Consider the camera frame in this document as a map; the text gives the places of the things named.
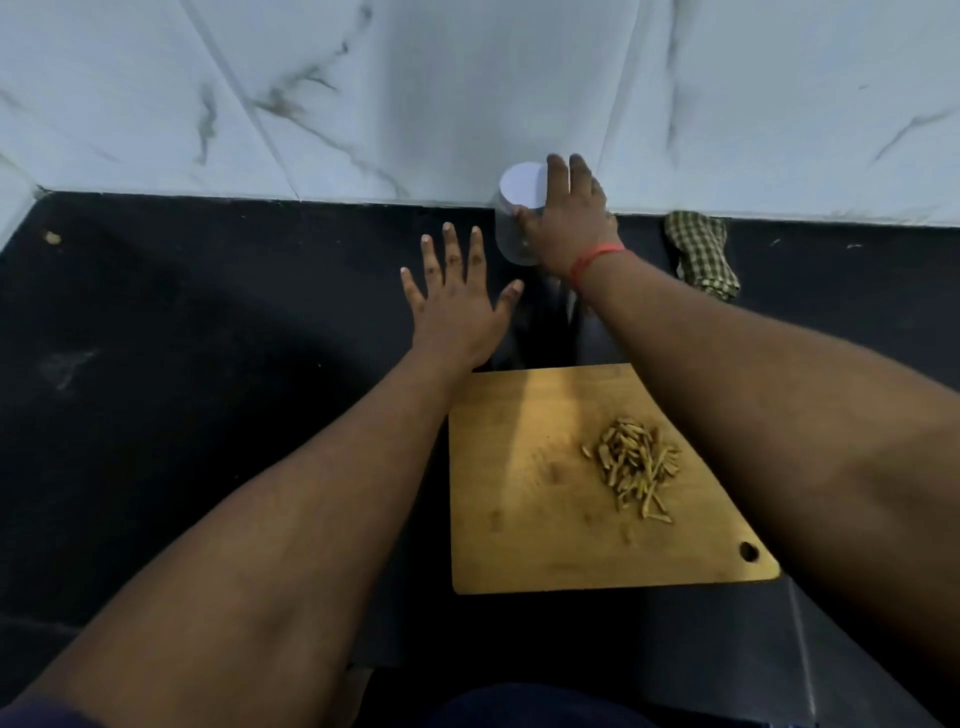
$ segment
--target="white lid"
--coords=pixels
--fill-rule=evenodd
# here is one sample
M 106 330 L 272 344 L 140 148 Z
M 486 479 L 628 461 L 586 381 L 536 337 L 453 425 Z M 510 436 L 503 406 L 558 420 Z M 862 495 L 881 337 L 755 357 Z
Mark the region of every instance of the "white lid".
M 522 161 L 500 178 L 500 194 L 511 205 L 537 209 L 546 205 L 546 164 Z

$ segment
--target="purple sleeve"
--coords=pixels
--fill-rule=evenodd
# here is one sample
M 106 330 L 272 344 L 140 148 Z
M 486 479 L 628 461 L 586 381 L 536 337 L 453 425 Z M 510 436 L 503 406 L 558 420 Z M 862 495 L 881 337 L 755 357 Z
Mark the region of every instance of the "purple sleeve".
M 103 728 L 54 700 L 21 699 L 0 710 L 0 728 Z

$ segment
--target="person's left hand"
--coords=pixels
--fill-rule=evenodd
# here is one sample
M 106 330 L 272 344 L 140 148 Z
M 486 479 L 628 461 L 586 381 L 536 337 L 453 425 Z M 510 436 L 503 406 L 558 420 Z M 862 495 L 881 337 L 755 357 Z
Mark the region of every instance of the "person's left hand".
M 470 232 L 466 276 L 457 232 L 450 223 L 444 223 L 444 242 L 445 274 L 434 252 L 433 238 L 424 235 L 420 239 L 426 298 L 409 269 L 401 268 L 400 278 L 414 312 L 413 351 L 433 356 L 438 363 L 455 367 L 458 375 L 466 375 L 491 357 L 507 332 L 523 283 L 510 283 L 500 294 L 496 308 L 491 307 L 483 233 L 479 228 Z

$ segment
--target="cutting board hole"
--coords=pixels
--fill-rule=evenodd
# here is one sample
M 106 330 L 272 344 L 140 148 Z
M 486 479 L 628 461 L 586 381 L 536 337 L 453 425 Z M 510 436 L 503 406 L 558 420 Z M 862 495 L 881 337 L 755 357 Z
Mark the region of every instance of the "cutting board hole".
M 760 558 L 760 549 L 751 544 L 748 541 L 744 541 L 740 544 L 740 557 L 744 561 L 749 561 L 751 564 Z

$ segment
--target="hand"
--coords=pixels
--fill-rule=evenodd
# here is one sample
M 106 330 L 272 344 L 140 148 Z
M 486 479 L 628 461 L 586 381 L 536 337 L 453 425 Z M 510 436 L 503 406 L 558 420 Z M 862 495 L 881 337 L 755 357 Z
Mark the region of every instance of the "hand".
M 607 196 L 580 155 L 546 158 L 546 207 L 538 217 L 526 207 L 516 212 L 523 236 L 553 275 L 565 279 L 580 253 L 597 243 L 619 242 L 616 218 L 607 214 Z
M 503 289 L 496 308 L 487 294 L 487 259 L 483 233 L 470 232 L 469 266 L 466 280 L 457 232 L 444 223 L 446 274 L 434 252 L 433 238 L 420 239 L 424 298 L 407 268 L 400 269 L 403 292 L 414 312 L 413 351 L 433 357 L 442 366 L 454 367 L 457 376 L 466 375 L 493 354 L 510 325 L 510 316 L 523 292 L 523 283 L 513 281 Z

